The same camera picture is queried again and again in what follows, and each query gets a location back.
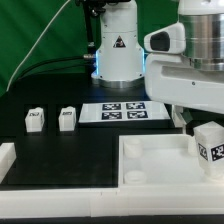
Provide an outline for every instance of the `white platform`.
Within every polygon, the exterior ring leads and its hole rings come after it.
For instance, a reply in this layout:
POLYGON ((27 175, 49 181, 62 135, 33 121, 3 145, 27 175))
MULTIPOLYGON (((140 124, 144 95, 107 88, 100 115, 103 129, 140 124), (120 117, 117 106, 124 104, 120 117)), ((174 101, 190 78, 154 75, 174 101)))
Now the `white platform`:
POLYGON ((83 104, 79 122, 170 119, 163 103, 153 101, 83 104))
POLYGON ((118 188, 2 191, 0 218, 223 214, 224 182, 205 177, 192 148, 188 153, 190 140, 187 135, 121 136, 118 188), (124 155, 128 138, 142 141, 142 157, 124 155), (124 182, 133 170, 146 174, 145 184, 124 182))

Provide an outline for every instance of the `white tray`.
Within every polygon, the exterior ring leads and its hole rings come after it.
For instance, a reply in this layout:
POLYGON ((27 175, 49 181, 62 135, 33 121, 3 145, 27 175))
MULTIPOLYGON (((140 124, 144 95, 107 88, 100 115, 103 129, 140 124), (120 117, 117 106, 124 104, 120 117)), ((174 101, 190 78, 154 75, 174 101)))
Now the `white tray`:
POLYGON ((188 135, 121 136, 118 188, 0 191, 0 218, 224 214, 224 183, 205 177, 190 140, 188 135), (129 159, 124 141, 133 138, 142 141, 143 155, 129 159), (133 170, 146 174, 144 184, 124 181, 133 170))

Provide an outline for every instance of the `black tabletop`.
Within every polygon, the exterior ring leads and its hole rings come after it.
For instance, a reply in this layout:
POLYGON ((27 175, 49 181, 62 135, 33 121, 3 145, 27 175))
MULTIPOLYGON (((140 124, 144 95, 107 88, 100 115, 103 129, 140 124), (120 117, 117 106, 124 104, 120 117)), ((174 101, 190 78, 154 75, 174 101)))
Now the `black tabletop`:
MULTIPOLYGON (((81 125, 58 130, 61 108, 73 106, 79 118, 83 103, 149 100, 144 85, 130 89, 93 86, 85 74, 48 74, 24 78, 0 98, 0 143, 14 142, 17 159, 0 190, 118 186, 119 135, 181 133, 172 121, 138 121, 81 125), (25 117, 43 107, 41 133, 27 134, 25 117)), ((0 223, 222 223, 223 216, 155 216, 0 220, 0 223)))

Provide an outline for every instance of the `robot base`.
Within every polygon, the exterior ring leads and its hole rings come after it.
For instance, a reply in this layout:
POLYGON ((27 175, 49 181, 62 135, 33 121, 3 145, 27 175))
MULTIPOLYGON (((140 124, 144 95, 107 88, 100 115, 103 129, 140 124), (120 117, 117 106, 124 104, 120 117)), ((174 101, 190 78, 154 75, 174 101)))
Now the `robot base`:
POLYGON ((92 82, 94 85, 100 85, 100 86, 107 87, 107 88, 125 89, 125 88, 131 88, 131 87, 135 87, 135 86, 144 84, 144 77, 141 77, 139 79, 135 79, 132 81, 107 81, 107 80, 103 80, 93 74, 92 82))

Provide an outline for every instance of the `green backdrop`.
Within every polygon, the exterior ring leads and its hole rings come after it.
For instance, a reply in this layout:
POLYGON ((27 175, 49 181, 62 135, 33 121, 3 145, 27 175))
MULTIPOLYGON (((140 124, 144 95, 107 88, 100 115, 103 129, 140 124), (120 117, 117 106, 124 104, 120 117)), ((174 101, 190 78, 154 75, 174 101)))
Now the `green backdrop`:
MULTIPOLYGON (((66 0, 0 1, 0 95, 5 92, 15 68, 65 2, 66 0)), ((172 0, 136 0, 136 2, 139 42, 142 46, 146 34, 177 21, 177 3, 172 0)), ((93 21, 93 31, 96 43, 99 45, 99 20, 93 21)), ((86 53, 86 49, 83 11, 72 1, 52 24, 21 70, 46 59, 82 55, 86 53)))

